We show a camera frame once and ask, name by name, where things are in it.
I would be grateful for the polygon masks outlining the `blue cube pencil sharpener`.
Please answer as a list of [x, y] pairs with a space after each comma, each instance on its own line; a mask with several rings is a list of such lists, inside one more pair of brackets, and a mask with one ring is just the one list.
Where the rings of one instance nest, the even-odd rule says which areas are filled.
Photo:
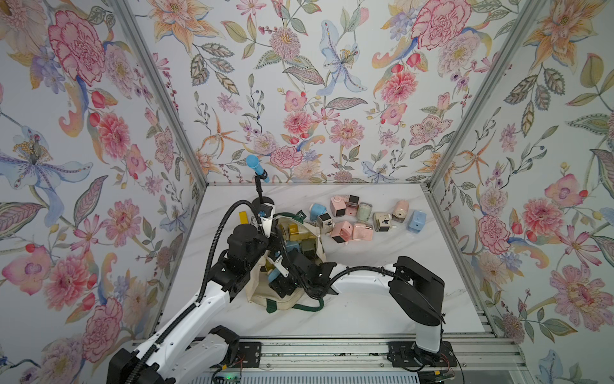
[[413, 233], [420, 233], [426, 224], [427, 214], [423, 211], [414, 210], [409, 217], [407, 230]]

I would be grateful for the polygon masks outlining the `pink round pencil sharpener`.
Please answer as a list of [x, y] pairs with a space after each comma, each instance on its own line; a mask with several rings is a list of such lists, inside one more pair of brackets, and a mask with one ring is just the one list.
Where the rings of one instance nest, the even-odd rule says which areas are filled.
[[396, 222], [404, 222], [409, 214], [409, 202], [399, 200], [395, 204], [392, 213], [392, 219]]

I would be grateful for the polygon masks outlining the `large pink pencil sharpener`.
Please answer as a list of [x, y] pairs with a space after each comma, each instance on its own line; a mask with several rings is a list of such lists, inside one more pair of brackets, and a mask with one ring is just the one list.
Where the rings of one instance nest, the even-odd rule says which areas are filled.
[[347, 211], [348, 196], [347, 195], [334, 195], [330, 199], [330, 211], [331, 215], [335, 218], [343, 217]]

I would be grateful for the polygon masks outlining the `pale green cube sharpener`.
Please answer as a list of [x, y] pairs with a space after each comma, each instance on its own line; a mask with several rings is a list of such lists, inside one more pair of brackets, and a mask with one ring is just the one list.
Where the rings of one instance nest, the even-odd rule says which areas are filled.
[[329, 234], [334, 229], [334, 220], [329, 213], [318, 215], [317, 223], [322, 235]]

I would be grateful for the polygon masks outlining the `small pink pencil sharpener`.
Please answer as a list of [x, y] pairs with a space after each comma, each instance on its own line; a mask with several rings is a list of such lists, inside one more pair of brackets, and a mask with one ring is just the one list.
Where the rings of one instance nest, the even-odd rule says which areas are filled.
[[357, 195], [347, 195], [345, 198], [345, 214], [355, 217], [360, 206], [360, 197]]

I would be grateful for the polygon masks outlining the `pink square pencil sharpener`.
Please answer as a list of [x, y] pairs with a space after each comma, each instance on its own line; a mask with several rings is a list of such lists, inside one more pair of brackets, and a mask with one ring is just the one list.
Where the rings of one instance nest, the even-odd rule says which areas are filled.
[[348, 221], [337, 222], [330, 233], [330, 237], [336, 243], [348, 243], [353, 238], [353, 224]]

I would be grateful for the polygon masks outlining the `cream green tote bag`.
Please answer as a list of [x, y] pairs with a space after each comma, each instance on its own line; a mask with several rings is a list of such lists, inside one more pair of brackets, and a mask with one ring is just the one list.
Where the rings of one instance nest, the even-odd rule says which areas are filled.
[[271, 251], [257, 262], [246, 286], [247, 302], [264, 307], [269, 314], [281, 310], [318, 312], [324, 299], [308, 306], [300, 300], [308, 296], [315, 280], [315, 268], [326, 262], [321, 229], [308, 221], [303, 211], [281, 212], [274, 216], [276, 240]]

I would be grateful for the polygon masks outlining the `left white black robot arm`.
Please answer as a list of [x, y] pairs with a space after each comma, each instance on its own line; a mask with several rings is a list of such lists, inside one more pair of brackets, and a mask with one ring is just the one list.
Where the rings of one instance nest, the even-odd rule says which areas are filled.
[[208, 267], [195, 296], [134, 351], [121, 349], [110, 361], [108, 383], [188, 383], [209, 368], [221, 371], [236, 364], [240, 337], [224, 326], [204, 339], [198, 335], [248, 285], [258, 262], [282, 243], [277, 230], [264, 235], [250, 224], [237, 226], [228, 246]]

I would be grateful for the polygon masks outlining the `light blue pencil sharpener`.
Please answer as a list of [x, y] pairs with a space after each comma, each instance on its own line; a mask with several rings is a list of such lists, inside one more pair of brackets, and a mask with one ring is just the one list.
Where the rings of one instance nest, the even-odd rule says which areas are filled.
[[319, 203], [314, 203], [310, 206], [310, 221], [316, 222], [318, 217], [322, 214], [326, 214], [328, 212], [327, 208]]

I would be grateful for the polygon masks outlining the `cream pencil sharpener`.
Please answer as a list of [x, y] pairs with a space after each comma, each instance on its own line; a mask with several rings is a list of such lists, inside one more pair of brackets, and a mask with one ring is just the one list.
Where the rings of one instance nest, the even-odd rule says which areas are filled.
[[389, 232], [394, 228], [393, 216], [387, 212], [373, 213], [373, 223], [375, 232]]

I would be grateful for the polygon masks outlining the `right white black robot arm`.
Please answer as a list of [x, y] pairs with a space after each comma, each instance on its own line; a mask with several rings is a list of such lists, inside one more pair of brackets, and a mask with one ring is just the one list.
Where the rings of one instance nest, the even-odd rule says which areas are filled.
[[316, 264], [296, 250], [281, 259], [290, 262], [288, 273], [275, 269], [267, 277], [269, 288], [281, 298], [299, 288], [314, 300], [345, 293], [388, 294], [415, 323], [415, 341], [405, 354], [420, 369], [444, 362], [445, 282], [419, 262], [401, 256], [388, 267]]

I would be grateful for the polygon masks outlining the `mint green pencil sharpener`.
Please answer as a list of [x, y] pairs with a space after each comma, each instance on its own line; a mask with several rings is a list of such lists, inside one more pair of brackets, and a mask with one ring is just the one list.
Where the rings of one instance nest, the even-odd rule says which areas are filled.
[[360, 203], [358, 206], [356, 218], [358, 222], [369, 222], [373, 211], [373, 205], [369, 203]]

